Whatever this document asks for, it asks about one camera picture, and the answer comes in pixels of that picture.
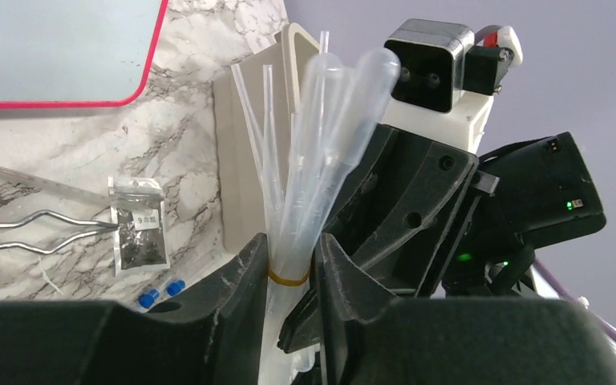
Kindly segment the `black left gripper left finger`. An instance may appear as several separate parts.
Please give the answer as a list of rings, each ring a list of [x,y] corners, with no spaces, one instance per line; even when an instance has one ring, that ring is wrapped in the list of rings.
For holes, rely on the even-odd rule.
[[[255,384],[268,241],[139,313],[111,301],[0,301],[0,384]]]

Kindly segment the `small bag black granules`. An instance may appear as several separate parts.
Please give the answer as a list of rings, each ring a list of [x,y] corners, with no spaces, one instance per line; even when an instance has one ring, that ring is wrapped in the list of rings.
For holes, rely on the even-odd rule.
[[[115,275],[166,270],[170,259],[165,241],[165,194],[152,178],[109,176]]]

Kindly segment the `metal crucible tongs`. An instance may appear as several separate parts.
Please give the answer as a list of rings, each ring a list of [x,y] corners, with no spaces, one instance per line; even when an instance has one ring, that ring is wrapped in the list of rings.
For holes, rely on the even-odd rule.
[[[0,222],[0,251],[20,249],[51,255],[76,241],[118,228],[116,223],[81,220],[52,210],[39,210],[21,219]]]

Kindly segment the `glass thermometer rod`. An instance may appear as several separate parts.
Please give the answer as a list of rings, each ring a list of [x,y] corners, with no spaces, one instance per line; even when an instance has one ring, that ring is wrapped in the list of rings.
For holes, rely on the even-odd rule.
[[[4,168],[0,166],[0,180],[9,181],[12,183],[26,184],[33,188],[40,188],[50,191],[60,196],[65,196],[74,201],[84,201],[88,204],[98,206],[110,206],[111,198],[99,194],[97,192],[91,192],[86,189],[71,186],[69,184],[63,184],[54,180],[42,178],[25,172],[16,171],[10,168]]]

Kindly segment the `blue capped test tube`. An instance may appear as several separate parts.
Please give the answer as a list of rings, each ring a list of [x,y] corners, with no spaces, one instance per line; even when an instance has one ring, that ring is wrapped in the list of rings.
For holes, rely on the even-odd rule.
[[[142,309],[151,309],[160,297],[158,289],[150,288],[139,294],[136,301]]]
[[[173,279],[166,286],[165,291],[170,296],[176,296],[186,288],[186,282],[182,279]]]

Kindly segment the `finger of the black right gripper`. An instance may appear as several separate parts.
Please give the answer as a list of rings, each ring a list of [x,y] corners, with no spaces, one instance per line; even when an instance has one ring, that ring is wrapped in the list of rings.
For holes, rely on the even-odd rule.
[[[314,288],[283,322],[278,347],[293,353],[320,344],[326,354],[357,353],[395,293],[371,276],[375,265],[409,259],[413,286],[422,282],[447,235],[447,178],[416,176],[382,224],[350,257],[331,233],[314,251]]]
[[[395,294],[416,294],[479,164],[470,152],[380,124],[334,207],[334,236]]]

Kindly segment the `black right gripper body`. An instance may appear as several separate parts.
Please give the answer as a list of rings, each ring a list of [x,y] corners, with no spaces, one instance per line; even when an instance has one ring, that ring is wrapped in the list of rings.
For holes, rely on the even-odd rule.
[[[509,296],[550,245],[599,232],[602,201],[570,132],[507,144],[480,157],[498,179],[477,205],[442,279],[449,297]]]

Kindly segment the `pink framed whiteboard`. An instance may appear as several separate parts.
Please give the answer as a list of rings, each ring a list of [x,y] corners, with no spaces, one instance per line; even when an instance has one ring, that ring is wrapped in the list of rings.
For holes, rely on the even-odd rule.
[[[0,109],[121,107],[146,87],[168,3],[0,1]]]

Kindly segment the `bundle of clear pipettes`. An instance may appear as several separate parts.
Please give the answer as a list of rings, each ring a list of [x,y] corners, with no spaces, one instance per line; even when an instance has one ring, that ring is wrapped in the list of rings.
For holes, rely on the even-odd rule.
[[[318,236],[345,179],[359,165],[401,71],[397,55],[383,47],[363,54],[354,68],[345,67],[327,51],[328,40],[323,32],[320,51],[306,65],[298,110],[291,116],[285,179],[279,172],[273,68],[262,70],[265,115],[258,122],[241,68],[232,66],[261,184],[269,242],[261,384],[289,384],[312,359],[314,344],[292,354],[278,347],[282,324],[308,290]]]

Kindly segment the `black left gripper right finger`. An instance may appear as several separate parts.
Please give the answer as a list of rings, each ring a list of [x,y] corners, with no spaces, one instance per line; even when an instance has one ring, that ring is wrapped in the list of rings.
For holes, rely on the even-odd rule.
[[[616,384],[598,322],[561,300],[396,296],[361,341],[321,349],[325,384]]]

